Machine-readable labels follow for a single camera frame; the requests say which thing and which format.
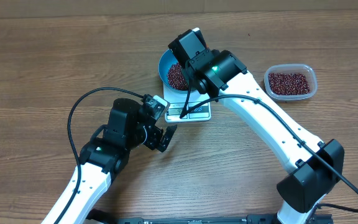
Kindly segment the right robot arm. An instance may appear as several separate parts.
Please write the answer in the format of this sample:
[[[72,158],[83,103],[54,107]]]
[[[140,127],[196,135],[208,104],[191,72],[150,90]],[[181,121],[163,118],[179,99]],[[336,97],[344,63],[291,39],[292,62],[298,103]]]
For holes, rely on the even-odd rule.
[[[244,120],[288,172],[277,184],[283,199],[277,222],[306,223],[339,182],[344,148],[335,139],[324,143],[302,128],[260,89],[233,53],[211,50],[199,29],[179,35],[168,48],[190,85]]]

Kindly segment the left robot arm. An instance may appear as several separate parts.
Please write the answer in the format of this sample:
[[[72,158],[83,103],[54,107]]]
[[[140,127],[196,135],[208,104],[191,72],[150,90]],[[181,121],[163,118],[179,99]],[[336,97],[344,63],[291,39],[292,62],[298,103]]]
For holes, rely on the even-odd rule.
[[[160,129],[155,124],[169,106],[157,95],[146,95],[140,102],[116,99],[108,123],[100,126],[81,149],[79,166],[43,222],[83,223],[125,168],[133,148],[143,144],[164,152],[177,127]]]

